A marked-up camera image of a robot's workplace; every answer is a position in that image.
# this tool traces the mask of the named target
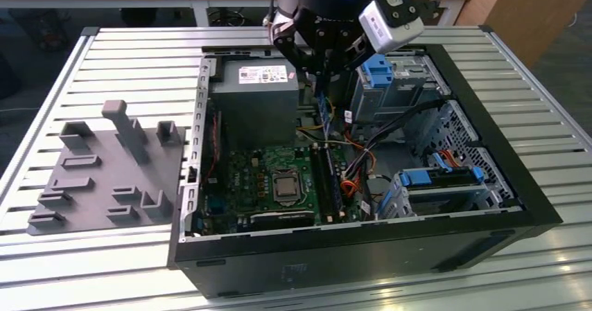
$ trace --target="white table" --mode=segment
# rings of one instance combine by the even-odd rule
[[[428,28],[443,44],[563,225],[475,267],[444,274],[205,300],[165,269],[169,225],[53,236],[25,234],[55,164],[63,120],[93,130],[106,99],[128,102],[142,127],[190,126],[201,46],[264,44],[259,28],[102,29],[80,37],[0,180],[0,309],[102,310],[553,310],[592,299],[592,141],[492,34]]]

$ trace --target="green circuit board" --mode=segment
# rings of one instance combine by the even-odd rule
[[[331,159],[335,170],[344,169],[340,146],[331,149]],[[236,232],[236,222],[255,213],[312,211],[313,223],[320,224],[308,147],[269,147],[231,152],[225,171],[223,194],[208,197],[209,208],[224,208],[223,213],[217,212],[205,219],[216,234]],[[285,176],[293,176],[293,186],[297,187],[297,199],[287,202],[277,201],[275,189],[279,179]]]

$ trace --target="gray plastic peg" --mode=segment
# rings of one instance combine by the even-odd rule
[[[118,140],[125,145],[136,163],[141,165],[149,162],[149,156],[142,146],[142,137],[137,134],[136,127],[125,114],[126,107],[122,100],[108,100],[104,101],[100,113],[104,118],[112,121],[117,129]]]

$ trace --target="blue plastic latch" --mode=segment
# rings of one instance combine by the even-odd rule
[[[391,64],[383,55],[371,56],[361,64],[361,69],[372,88],[386,88],[390,86],[395,77],[391,74]]]
[[[384,209],[390,197],[391,197],[391,191],[388,190],[387,194],[384,195],[384,199],[382,199],[382,201],[379,202],[376,213],[379,213]]]
[[[411,185],[431,184],[431,178],[428,178],[427,171],[424,170],[408,170],[404,172],[410,179]]]
[[[365,74],[390,73],[390,63],[384,55],[375,54],[361,64],[363,72]]]
[[[451,168],[450,168],[450,166],[448,166],[447,164],[443,163],[443,160],[442,160],[442,158],[439,157],[438,153],[431,154],[431,156],[434,157],[438,166],[439,166],[442,169],[444,169],[447,172],[451,172]]]
[[[368,74],[367,80],[370,81],[371,88],[387,88],[390,86],[392,76],[391,74]]]
[[[408,175],[406,172],[398,174],[399,178],[400,178],[400,184],[403,184],[403,186],[408,186],[410,185],[410,180],[408,180]]]
[[[479,167],[472,167],[472,175],[479,183],[484,181],[484,174],[482,173],[482,169]]]

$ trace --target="floor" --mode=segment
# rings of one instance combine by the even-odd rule
[[[592,0],[586,0],[574,24],[554,40],[531,71],[587,134],[592,134],[590,68]]]
[[[194,26],[190,11],[182,10],[180,18],[173,17],[172,12],[172,9],[160,9],[152,26]],[[124,27],[118,11],[114,9],[62,10],[59,14],[65,19],[63,29],[70,38],[70,46],[63,51],[43,53],[37,50],[13,23],[7,11],[0,10],[0,53],[22,81],[22,90],[0,100],[0,174],[10,161],[35,114],[33,109],[10,112],[1,110],[39,107],[85,26]],[[590,67],[592,0],[586,2],[578,13],[577,22],[565,29],[533,68],[534,76],[589,134],[592,134]]]

